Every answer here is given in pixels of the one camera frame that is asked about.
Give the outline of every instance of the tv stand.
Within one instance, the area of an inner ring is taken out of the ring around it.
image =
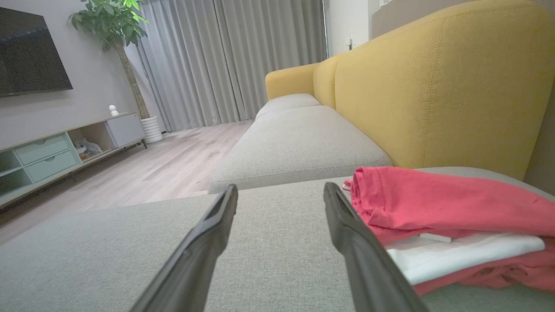
[[[93,123],[19,142],[0,150],[0,207],[132,145],[145,134],[136,113],[123,113]],[[102,152],[81,159],[73,142],[86,139]]]

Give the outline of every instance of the clothing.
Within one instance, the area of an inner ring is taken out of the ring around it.
[[[474,266],[419,285],[426,293],[461,281],[503,287],[519,281],[555,291],[555,203],[503,182],[394,167],[361,167],[353,207],[383,245],[422,233],[461,238],[483,232],[541,236],[546,249]]]
[[[451,243],[413,236],[385,246],[411,285],[545,247],[542,239],[534,235],[494,232],[457,238]]]

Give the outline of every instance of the sofa cushion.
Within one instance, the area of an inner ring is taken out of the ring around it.
[[[262,115],[279,112],[286,109],[301,108],[308,106],[322,105],[310,94],[299,93],[299,94],[289,94],[282,97],[269,100],[266,105],[264,105],[256,114],[256,118]]]
[[[423,171],[497,179],[545,195],[486,170]],[[345,261],[327,226],[326,181],[239,191],[205,311],[354,311]],[[0,246],[2,310],[129,310],[213,200],[207,195],[71,214],[23,233]],[[451,285],[423,300],[432,312],[555,309],[552,294],[524,286]]]
[[[553,14],[532,1],[443,9],[346,52],[336,110],[397,167],[522,179],[553,87],[553,42]]]
[[[387,155],[332,108],[282,110],[257,119],[214,172],[209,193],[351,175],[388,166]]]
[[[333,109],[335,109],[335,69],[339,58],[343,55],[330,57],[314,69],[314,97],[322,105]]]

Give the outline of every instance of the white plant pot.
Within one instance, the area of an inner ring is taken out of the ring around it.
[[[144,141],[147,144],[160,142],[164,139],[162,132],[160,131],[160,126],[158,125],[158,117],[154,116],[147,119],[141,119],[140,123],[143,125],[144,134],[146,135]]]

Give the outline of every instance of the television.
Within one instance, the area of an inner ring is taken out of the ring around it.
[[[0,97],[69,89],[44,18],[0,8]]]

